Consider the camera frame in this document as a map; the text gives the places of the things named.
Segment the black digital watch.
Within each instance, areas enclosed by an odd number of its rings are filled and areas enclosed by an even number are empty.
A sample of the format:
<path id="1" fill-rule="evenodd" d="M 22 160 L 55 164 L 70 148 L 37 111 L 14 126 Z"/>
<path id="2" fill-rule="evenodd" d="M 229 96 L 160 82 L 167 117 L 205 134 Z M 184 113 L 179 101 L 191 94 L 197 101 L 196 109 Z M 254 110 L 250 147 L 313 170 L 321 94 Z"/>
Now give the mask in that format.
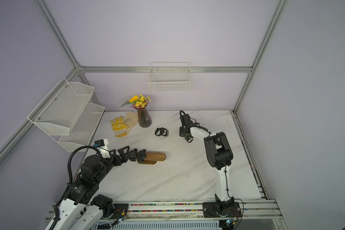
<path id="1" fill-rule="evenodd" d="M 138 161 L 139 163 L 144 162 L 144 160 L 146 159 L 146 150 L 143 149 L 143 150 L 139 151 L 139 152 L 136 154 L 136 156 L 137 156 L 137 161 Z"/>
<path id="2" fill-rule="evenodd" d="M 133 149 L 129 152 L 129 160 L 132 162 L 135 162 L 137 160 L 137 155 L 138 155 L 138 150 L 137 149 Z"/>

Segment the black watch pair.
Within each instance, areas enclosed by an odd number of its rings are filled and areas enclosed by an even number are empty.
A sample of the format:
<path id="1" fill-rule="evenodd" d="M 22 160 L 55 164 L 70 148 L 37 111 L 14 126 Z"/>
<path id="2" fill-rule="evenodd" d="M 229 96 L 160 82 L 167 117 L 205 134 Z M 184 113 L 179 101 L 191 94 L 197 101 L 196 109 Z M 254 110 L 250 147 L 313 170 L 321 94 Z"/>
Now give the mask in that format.
<path id="1" fill-rule="evenodd" d="M 157 137 L 167 137 L 169 135 L 169 131 L 163 127 L 157 128 L 155 130 L 155 136 Z"/>

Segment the wooden watch stand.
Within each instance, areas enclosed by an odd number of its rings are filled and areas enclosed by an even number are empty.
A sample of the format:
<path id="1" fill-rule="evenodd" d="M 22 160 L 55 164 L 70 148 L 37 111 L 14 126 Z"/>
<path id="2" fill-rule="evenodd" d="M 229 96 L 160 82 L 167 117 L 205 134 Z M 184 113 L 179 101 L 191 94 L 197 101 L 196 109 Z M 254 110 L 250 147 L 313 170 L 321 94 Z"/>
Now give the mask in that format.
<path id="1" fill-rule="evenodd" d="M 154 165 L 156 162 L 163 162 L 166 159 L 166 155 L 164 153 L 158 153 L 158 152 L 146 152 L 146 159 L 144 162 L 138 163 L 139 164 L 148 164 L 148 165 Z"/>

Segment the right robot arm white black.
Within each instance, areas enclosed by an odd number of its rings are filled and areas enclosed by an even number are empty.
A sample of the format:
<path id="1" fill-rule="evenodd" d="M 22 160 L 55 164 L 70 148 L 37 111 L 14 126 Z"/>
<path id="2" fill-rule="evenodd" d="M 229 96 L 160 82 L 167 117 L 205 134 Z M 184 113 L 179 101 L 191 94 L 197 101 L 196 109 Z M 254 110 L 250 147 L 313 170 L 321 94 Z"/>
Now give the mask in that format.
<path id="1" fill-rule="evenodd" d="M 209 165 L 216 174 L 217 192 L 215 200 L 218 206 L 228 206 L 235 203 L 230 192 L 229 169 L 233 160 L 233 152 L 223 132 L 214 133 L 201 126 L 195 119 L 183 110 L 179 111 L 181 127 L 179 136 L 188 143 L 195 139 L 203 142 Z"/>

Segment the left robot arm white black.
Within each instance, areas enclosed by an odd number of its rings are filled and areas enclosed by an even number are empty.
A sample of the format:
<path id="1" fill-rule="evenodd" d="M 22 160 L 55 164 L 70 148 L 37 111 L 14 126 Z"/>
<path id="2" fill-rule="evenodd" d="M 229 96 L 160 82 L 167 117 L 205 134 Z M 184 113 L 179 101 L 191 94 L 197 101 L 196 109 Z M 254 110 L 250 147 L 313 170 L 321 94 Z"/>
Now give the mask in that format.
<path id="1" fill-rule="evenodd" d="M 76 178 L 72 177 L 71 161 L 86 146 L 71 154 L 68 160 L 70 181 L 59 202 L 53 205 L 55 215 L 46 226 L 47 230 L 90 230 L 102 218 L 115 219 L 110 225 L 113 228 L 127 219 L 127 208 L 117 210 L 111 198 L 96 192 L 111 169 L 128 161 L 130 147 L 108 150 L 95 145 L 89 148 L 96 154 L 84 160 Z"/>

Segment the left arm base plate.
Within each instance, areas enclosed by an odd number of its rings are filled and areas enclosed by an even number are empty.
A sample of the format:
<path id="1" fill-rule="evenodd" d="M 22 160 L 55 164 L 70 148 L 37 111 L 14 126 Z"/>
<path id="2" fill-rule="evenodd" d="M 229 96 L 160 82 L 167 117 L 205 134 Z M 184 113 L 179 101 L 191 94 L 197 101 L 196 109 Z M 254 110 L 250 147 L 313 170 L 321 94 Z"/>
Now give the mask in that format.
<path id="1" fill-rule="evenodd" d="M 127 214 L 129 204 L 109 204 L 103 209 L 103 219 L 119 219 Z"/>

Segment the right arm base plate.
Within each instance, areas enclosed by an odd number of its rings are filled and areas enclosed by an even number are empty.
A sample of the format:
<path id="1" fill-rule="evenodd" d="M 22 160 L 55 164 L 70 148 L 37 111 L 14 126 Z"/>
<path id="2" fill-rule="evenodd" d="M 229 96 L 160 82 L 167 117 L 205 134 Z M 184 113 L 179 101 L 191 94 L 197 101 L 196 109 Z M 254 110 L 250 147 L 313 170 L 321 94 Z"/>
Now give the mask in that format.
<path id="1" fill-rule="evenodd" d="M 203 215 L 205 218 L 241 218 L 242 211 L 238 202 L 204 202 Z"/>

